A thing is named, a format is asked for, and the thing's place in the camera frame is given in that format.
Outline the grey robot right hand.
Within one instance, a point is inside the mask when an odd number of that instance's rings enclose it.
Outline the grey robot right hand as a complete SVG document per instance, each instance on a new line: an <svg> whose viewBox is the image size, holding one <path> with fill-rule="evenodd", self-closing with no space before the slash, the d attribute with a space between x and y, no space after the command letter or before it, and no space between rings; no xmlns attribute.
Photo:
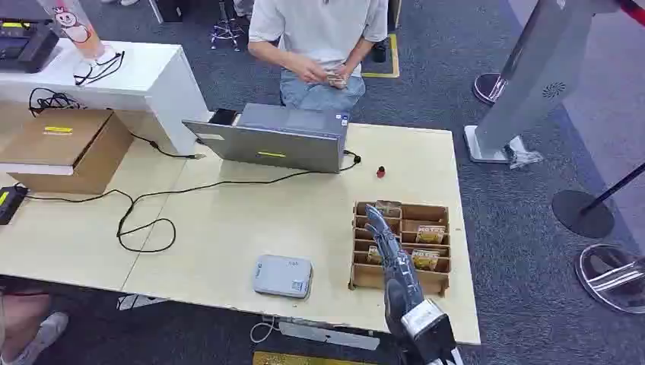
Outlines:
<svg viewBox="0 0 645 365"><path fill-rule="evenodd" d="M381 211L366 205L366 215L365 228L373 234L382 258L386 324L394 336L408 338L410 334L402 319L424 300L415 267Z"/></svg>

